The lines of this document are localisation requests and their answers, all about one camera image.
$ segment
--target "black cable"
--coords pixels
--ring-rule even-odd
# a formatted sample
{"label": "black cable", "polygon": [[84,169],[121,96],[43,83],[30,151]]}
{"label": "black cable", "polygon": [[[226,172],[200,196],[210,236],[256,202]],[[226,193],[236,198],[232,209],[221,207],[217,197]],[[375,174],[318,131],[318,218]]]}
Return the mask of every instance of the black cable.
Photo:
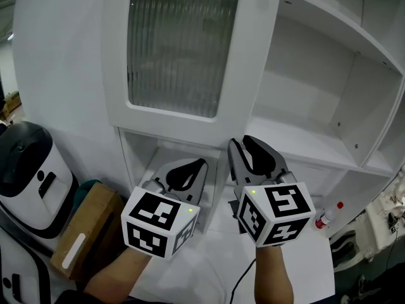
{"label": "black cable", "polygon": [[250,270],[250,268],[253,266],[253,264],[256,262],[256,259],[253,259],[253,261],[251,262],[251,264],[248,266],[248,268],[246,269],[246,271],[243,273],[243,275],[239,278],[238,282],[236,283],[234,289],[232,290],[232,295],[230,297],[230,302],[229,304],[232,304],[233,300],[234,300],[234,295],[235,295],[235,290],[238,287],[239,283],[241,282],[241,280],[243,279],[243,277],[245,277],[245,275],[247,274],[247,272]]}
{"label": "black cable", "polygon": [[394,240],[394,243],[392,243],[390,254],[388,255],[387,264],[385,265],[385,271],[387,271],[387,269],[388,269],[388,264],[390,262],[391,253],[392,253],[392,250],[394,249],[395,242],[397,241],[397,237],[398,237],[398,230],[397,230],[397,233],[395,234],[395,240]]}

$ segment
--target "bottle with red label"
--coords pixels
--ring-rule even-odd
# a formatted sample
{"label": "bottle with red label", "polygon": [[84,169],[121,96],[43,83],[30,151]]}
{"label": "bottle with red label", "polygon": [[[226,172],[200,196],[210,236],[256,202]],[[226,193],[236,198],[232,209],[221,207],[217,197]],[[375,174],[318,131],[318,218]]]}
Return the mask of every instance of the bottle with red label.
{"label": "bottle with red label", "polygon": [[323,213],[321,217],[315,221],[316,227],[319,229],[324,228],[326,225],[328,225],[331,221],[333,221],[336,218],[339,210],[341,210],[342,208],[343,203],[340,201],[336,204],[336,207],[333,206],[325,210],[325,213]]}

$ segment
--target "teal object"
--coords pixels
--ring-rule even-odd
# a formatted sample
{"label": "teal object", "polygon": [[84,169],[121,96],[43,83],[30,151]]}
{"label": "teal object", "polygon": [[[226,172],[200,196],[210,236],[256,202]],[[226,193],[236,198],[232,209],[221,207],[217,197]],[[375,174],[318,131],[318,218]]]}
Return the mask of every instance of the teal object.
{"label": "teal object", "polygon": [[89,181],[84,182],[77,188],[75,196],[73,197],[73,210],[76,212],[79,206],[82,204],[83,200],[86,198],[89,191],[93,188],[96,182],[102,182],[97,179],[92,179]]}

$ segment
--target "forearm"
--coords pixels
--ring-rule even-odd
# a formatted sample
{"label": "forearm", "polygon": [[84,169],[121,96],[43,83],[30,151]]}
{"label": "forearm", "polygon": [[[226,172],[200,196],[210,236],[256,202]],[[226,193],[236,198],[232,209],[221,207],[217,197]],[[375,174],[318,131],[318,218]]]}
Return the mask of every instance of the forearm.
{"label": "forearm", "polygon": [[122,303],[131,292],[151,257],[126,249],[112,264],[98,272],[84,292],[104,303]]}
{"label": "forearm", "polygon": [[254,297],[256,304],[291,304],[294,302],[292,286],[279,246],[256,248]]}

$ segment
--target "fluted glass door panel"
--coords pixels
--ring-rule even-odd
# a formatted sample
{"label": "fluted glass door panel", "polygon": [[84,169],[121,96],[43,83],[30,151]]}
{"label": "fluted glass door panel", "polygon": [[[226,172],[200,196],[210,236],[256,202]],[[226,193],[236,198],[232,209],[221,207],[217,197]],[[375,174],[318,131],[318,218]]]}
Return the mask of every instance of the fluted glass door panel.
{"label": "fluted glass door panel", "polygon": [[133,105],[215,117],[238,0],[130,0]]}

